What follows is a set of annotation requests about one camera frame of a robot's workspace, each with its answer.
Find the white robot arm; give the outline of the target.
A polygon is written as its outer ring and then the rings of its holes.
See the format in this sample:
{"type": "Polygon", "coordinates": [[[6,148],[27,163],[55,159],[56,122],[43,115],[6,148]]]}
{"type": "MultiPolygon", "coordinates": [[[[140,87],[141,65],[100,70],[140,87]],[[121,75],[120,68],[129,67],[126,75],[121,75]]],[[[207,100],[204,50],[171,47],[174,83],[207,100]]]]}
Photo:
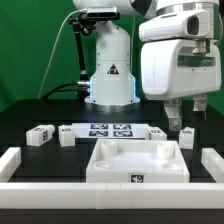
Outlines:
{"type": "Polygon", "coordinates": [[[169,128],[182,126],[181,99],[191,96],[204,117],[207,94],[221,87],[217,42],[221,37],[219,0],[73,0],[83,13],[81,32],[97,33],[96,71],[87,105],[121,111],[139,102],[130,72],[130,37],[114,21],[121,15],[147,19],[139,26],[141,83],[147,99],[160,100],[169,128]]]}

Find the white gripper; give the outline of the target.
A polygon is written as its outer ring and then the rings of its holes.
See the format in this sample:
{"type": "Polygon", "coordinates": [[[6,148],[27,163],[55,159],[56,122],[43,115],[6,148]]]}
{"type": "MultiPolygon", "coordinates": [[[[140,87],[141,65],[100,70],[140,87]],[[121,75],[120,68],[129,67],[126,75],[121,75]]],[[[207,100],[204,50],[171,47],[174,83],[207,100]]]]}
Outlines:
{"type": "Polygon", "coordinates": [[[171,131],[182,128],[182,101],[178,98],[194,95],[192,118],[203,122],[208,103],[206,93],[221,87],[220,54],[208,38],[210,27],[206,10],[160,15],[139,27],[139,38],[144,43],[143,92],[150,100],[166,100],[164,109],[171,131]]]}

